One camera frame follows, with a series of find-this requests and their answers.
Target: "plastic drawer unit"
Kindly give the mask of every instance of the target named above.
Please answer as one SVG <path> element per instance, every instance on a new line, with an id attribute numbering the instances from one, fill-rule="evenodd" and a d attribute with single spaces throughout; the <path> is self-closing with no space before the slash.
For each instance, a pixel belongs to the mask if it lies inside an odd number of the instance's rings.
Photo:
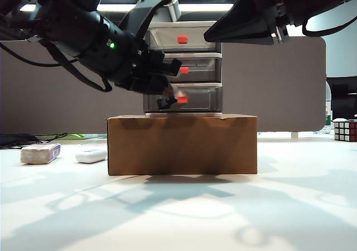
<path id="1" fill-rule="evenodd" d="M 145 35 L 151 50 L 164 52 L 221 52 L 221 43 L 210 43 L 204 33 L 215 21 L 152 22 Z"/>
<path id="2" fill-rule="evenodd" d="M 176 90 L 177 103 L 170 109 L 159 109 L 161 96 L 145 95 L 145 113 L 164 112 L 222 112 L 223 89 L 221 83 L 172 84 Z"/>
<path id="3" fill-rule="evenodd" d="M 169 76 L 172 83 L 184 82 L 221 82 L 222 54 L 213 52 L 201 53 L 166 53 L 166 63 L 172 59 L 182 62 L 180 74 L 177 77 Z"/>

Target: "brown cardboard box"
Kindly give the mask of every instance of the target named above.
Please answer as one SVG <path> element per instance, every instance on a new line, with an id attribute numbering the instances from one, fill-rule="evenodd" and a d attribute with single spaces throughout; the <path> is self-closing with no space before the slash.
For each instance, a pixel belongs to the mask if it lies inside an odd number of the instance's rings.
<path id="1" fill-rule="evenodd" d="M 257 173 L 257 117 L 108 119 L 109 175 Z"/>

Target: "white table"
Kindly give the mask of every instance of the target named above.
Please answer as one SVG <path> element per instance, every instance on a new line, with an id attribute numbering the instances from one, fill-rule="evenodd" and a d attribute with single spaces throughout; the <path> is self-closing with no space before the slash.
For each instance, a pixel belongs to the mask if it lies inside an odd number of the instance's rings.
<path id="1" fill-rule="evenodd" d="M 1 250 L 357 250 L 357 143 L 260 138 L 258 175 L 110 177 L 1 151 Z"/>

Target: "black cord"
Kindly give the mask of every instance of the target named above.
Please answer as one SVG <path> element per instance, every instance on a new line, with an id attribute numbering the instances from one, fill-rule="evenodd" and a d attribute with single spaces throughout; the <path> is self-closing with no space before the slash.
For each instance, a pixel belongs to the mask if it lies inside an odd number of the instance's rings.
<path id="1" fill-rule="evenodd" d="M 33 145 L 33 144 L 41 144 L 41 143 L 50 143 L 60 138 L 64 138 L 68 135 L 68 133 L 57 134 L 53 138 L 49 139 L 38 139 L 33 135 L 18 135 L 19 139 L 16 141 L 12 141 L 5 145 L 0 145 L 0 149 L 22 149 L 23 147 Z M 16 135 L 0 135 L 0 137 L 15 137 Z"/>
<path id="2" fill-rule="evenodd" d="M 5 46 L 4 44 L 0 43 L 0 48 L 1 49 L 4 49 L 4 51 L 6 51 L 7 53 L 9 53 L 10 55 L 12 55 L 13 57 L 27 63 L 27 64 L 30 64 L 30 65 L 33 65 L 33 66 L 38 66 L 38 67 L 60 67 L 62 66 L 61 64 L 59 63 L 53 63 L 53 64 L 46 64 L 46 63 L 39 63 L 39 62 L 34 62 L 34 61 L 31 61 L 31 60 L 28 60 L 28 59 L 25 59 L 24 57 L 20 56 L 19 54 L 15 53 L 14 51 L 12 51 L 11 49 L 9 49 L 7 46 Z M 70 60 L 69 62 L 70 63 L 74 63 L 74 62 L 77 62 L 78 60 L 77 59 L 73 59 L 73 60 Z"/>
<path id="3" fill-rule="evenodd" d="M 46 143 L 50 143 L 52 141 L 55 141 L 57 139 L 60 139 L 60 138 L 64 138 L 68 136 L 68 133 L 63 133 L 63 134 L 57 134 L 56 136 L 54 136 L 53 138 L 50 138 L 50 139 L 43 139 L 43 141 L 46 141 Z"/>
<path id="4" fill-rule="evenodd" d="M 330 29 L 326 29 L 326 30 L 322 30 L 322 31 L 308 31 L 306 26 L 307 26 L 307 19 L 303 25 L 302 25 L 302 33 L 306 36 L 310 36 L 310 37 L 321 37 L 321 36 L 327 36 L 327 35 L 332 35 L 334 33 L 337 33 L 339 31 L 342 31 L 344 28 L 350 26 L 352 23 L 354 23 L 355 21 L 357 21 L 357 16 L 355 18 L 353 18 L 352 20 L 350 20 L 349 22 L 337 26 L 335 28 L 330 28 Z"/>
<path id="5" fill-rule="evenodd" d="M 105 86 L 105 88 L 102 88 L 100 85 L 89 80 L 87 77 L 81 74 L 80 71 L 75 66 L 73 66 L 73 64 L 63 55 L 63 53 L 54 44 L 46 41 L 43 41 L 41 44 L 47 48 L 48 52 L 54 58 L 55 61 L 61 64 L 63 68 L 65 68 L 71 75 L 76 77 L 82 83 L 101 92 L 110 92 L 113 90 L 112 86 L 106 78 L 102 77 L 102 82 Z"/>

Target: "gray partition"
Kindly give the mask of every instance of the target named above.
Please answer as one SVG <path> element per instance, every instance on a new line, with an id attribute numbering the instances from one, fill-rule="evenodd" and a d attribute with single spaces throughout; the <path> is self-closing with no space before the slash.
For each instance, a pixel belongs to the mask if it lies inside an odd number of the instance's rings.
<path id="1" fill-rule="evenodd" d="M 28 59 L 54 62 L 38 44 L 11 42 L 7 46 Z M 4 51 L 1 55 L 3 133 L 106 133 L 108 117 L 143 113 L 140 94 L 116 87 L 101 93 L 60 67 L 34 67 Z M 76 66 L 100 83 L 93 72 Z"/>
<path id="2" fill-rule="evenodd" d="M 258 116 L 259 131 L 317 131 L 325 123 L 326 44 L 223 44 L 223 111 Z"/>
<path id="3" fill-rule="evenodd" d="M 7 45 L 31 60 L 53 62 L 40 45 Z M 258 115 L 261 131 L 320 129 L 325 59 L 319 38 L 295 37 L 282 46 L 224 44 L 224 112 Z M 27 65 L 3 51 L 0 68 L 1 133 L 105 133 L 106 118 L 143 114 L 140 94 L 119 88 L 103 94 L 62 68 Z"/>

